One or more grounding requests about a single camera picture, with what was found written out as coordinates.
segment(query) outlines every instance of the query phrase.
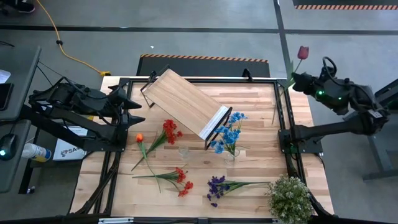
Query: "wooden board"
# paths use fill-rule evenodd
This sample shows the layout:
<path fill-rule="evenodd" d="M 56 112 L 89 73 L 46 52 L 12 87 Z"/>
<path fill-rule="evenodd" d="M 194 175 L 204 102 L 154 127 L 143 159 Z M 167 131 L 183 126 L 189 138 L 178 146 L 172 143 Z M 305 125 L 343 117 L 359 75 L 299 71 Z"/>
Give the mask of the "wooden board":
<path fill-rule="evenodd" d="M 108 93 L 107 86 L 117 85 L 119 77 L 104 77 L 101 90 Z M 245 113 L 249 119 L 242 126 L 238 140 L 241 151 L 233 166 L 224 163 L 224 155 L 217 155 L 212 149 L 203 150 L 203 140 L 188 128 L 177 123 L 183 137 L 173 146 L 165 144 L 149 155 L 149 163 L 154 172 L 161 174 L 184 166 L 188 170 L 187 180 L 194 183 L 193 190 L 184 198 L 178 198 L 174 187 L 161 181 L 159 193 L 154 179 L 132 179 L 134 175 L 150 174 L 144 163 L 133 172 L 132 167 L 141 158 L 135 144 L 135 135 L 143 133 L 145 142 L 152 142 L 156 132 L 162 129 L 168 115 L 158 106 L 149 109 L 139 89 L 143 84 L 134 84 L 132 100 L 142 105 L 130 113 L 143 116 L 146 120 L 129 129 L 126 151 L 122 154 L 118 180 L 113 201 L 112 216 L 129 217 L 230 217 L 230 218 L 269 218 L 266 185 L 253 185 L 231 192 L 219 200 L 218 208 L 213 208 L 206 194 L 207 181 L 212 175 L 225 175 L 229 180 L 276 181 L 280 174 L 286 174 L 284 156 L 280 153 L 277 138 L 278 119 L 272 122 L 274 112 L 274 89 L 267 84 L 195 84 L 200 90 L 233 111 Z M 307 97 L 290 92 L 292 107 L 297 124 L 311 125 L 312 117 Z M 185 161 L 178 153 L 178 147 L 188 146 L 190 159 Z M 103 152 L 95 152 L 83 161 L 71 212 L 78 210 L 90 197 L 100 179 Z M 325 209 L 333 213 L 325 171 L 320 160 L 303 154 L 303 164 L 308 187 Z"/>
<path fill-rule="evenodd" d="M 222 105 L 171 69 L 161 74 L 144 90 L 144 94 L 193 133 L 202 136 L 202 139 L 206 139 L 227 110 L 225 108 L 224 113 L 215 117 Z M 208 127 L 213 117 L 216 120 Z"/>

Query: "orange tulip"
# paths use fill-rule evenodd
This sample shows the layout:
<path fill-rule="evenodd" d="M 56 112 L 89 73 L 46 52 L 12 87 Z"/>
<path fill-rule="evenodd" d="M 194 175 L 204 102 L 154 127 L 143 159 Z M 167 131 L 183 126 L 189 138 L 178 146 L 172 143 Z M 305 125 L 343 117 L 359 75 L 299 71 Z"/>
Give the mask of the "orange tulip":
<path fill-rule="evenodd" d="M 142 142 L 144 140 L 144 135 L 143 134 L 137 134 L 136 135 L 136 141 L 137 142 Z"/>

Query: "wooden table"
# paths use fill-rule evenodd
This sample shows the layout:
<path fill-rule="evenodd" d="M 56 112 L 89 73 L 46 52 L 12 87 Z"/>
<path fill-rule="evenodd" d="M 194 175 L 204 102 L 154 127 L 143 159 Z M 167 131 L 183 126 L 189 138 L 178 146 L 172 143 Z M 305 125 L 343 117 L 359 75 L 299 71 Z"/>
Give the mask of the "wooden table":
<path fill-rule="evenodd" d="M 108 86 L 117 85 L 120 77 L 104 77 L 101 91 L 109 93 Z M 141 109 L 130 113 L 145 117 L 142 123 L 131 126 L 124 153 L 119 165 L 118 179 L 114 193 L 112 216 L 126 217 L 218 217 L 218 218 L 270 218 L 268 197 L 265 184 L 243 187 L 231 192 L 218 201 L 213 208 L 206 194 L 207 181 L 214 176 L 225 175 L 228 180 L 276 181 L 286 174 L 285 157 L 280 152 L 277 131 L 278 119 L 272 122 L 275 106 L 274 87 L 270 84 L 254 83 L 196 83 L 206 94 L 222 105 L 232 106 L 233 112 L 244 113 L 248 119 L 242 125 L 238 145 L 244 149 L 234 165 L 224 162 L 225 155 L 217 155 L 214 150 L 203 150 L 203 140 L 188 128 L 177 123 L 183 133 L 174 145 L 164 144 L 149 154 L 149 163 L 155 173 L 170 172 L 175 167 L 188 170 L 187 180 L 194 183 L 193 190 L 184 198 L 177 197 L 178 192 L 168 182 L 160 181 L 162 193 L 159 193 L 154 179 L 132 179 L 135 175 L 149 175 L 150 172 L 141 163 L 131 172 L 141 158 L 135 143 L 135 135 L 142 133 L 147 146 L 160 133 L 165 119 L 172 119 L 158 106 L 149 109 L 140 93 L 143 83 L 136 83 L 132 89 L 132 100 L 142 105 Z M 290 91 L 292 108 L 296 124 L 313 125 L 307 97 L 302 93 Z M 180 146 L 188 146 L 190 158 L 185 161 L 178 153 Z M 81 166 L 75 189 L 71 212 L 81 208 L 97 187 L 103 152 L 94 152 Z M 325 171 L 319 158 L 312 154 L 302 154 L 307 185 L 324 208 L 333 213 Z M 105 204 L 107 193 L 103 197 Z"/>

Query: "gray floor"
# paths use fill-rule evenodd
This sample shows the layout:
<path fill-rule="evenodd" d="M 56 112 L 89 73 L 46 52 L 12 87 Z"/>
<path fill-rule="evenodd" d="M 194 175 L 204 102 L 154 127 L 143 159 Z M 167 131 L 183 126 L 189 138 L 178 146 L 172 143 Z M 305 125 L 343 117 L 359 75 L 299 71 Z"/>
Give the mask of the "gray floor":
<path fill-rule="evenodd" d="M 279 0 L 286 29 L 397 30 L 397 11 L 298 11 L 291 0 Z M 42 0 L 60 26 L 182 27 L 276 29 L 272 0 Z M 0 24 L 50 25 L 44 12 L 0 16 Z M 134 75 L 140 54 L 210 55 L 269 60 L 272 77 L 285 77 L 279 34 L 184 32 L 61 32 L 65 50 L 113 75 Z M 65 58 L 53 31 L 0 30 L 0 40 L 17 46 L 40 45 L 41 61 L 79 83 L 99 88 L 101 77 L 84 65 Z M 318 75 L 322 56 L 331 57 L 338 76 L 378 90 L 398 78 L 396 35 L 287 35 L 295 60 L 300 45 L 310 47 L 300 72 Z M 54 74 L 51 80 L 58 77 Z M 37 73 L 32 88 L 48 88 Z M 315 124 L 341 121 L 310 99 Z M 398 178 L 363 182 L 376 163 L 364 136 L 337 134 L 322 140 L 326 176 L 335 213 L 341 217 L 382 222 L 398 220 Z M 19 177 L 23 171 L 23 162 Z M 0 195 L 0 219 L 64 215 L 73 197 L 78 166 L 36 171 L 33 195 Z"/>

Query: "yellow black hazard stripe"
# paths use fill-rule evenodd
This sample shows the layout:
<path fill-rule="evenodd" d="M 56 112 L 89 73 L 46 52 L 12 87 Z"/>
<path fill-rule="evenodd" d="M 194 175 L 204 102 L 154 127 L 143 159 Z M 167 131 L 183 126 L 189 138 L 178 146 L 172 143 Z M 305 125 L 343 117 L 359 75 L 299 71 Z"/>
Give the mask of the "yellow black hazard stripe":
<path fill-rule="evenodd" d="M 202 59 L 202 60 L 229 60 L 229 61 L 239 61 L 239 62 L 263 62 L 268 63 L 265 59 L 256 58 L 235 58 L 235 57 L 209 57 L 209 56 L 191 56 L 191 55 L 164 55 L 164 54 L 142 54 L 143 57 L 153 57 L 153 58 L 185 58 L 185 59 Z"/>
<path fill-rule="evenodd" d="M 296 9 L 320 9 L 320 10 L 397 10 L 398 6 L 388 5 L 298 5 Z"/>

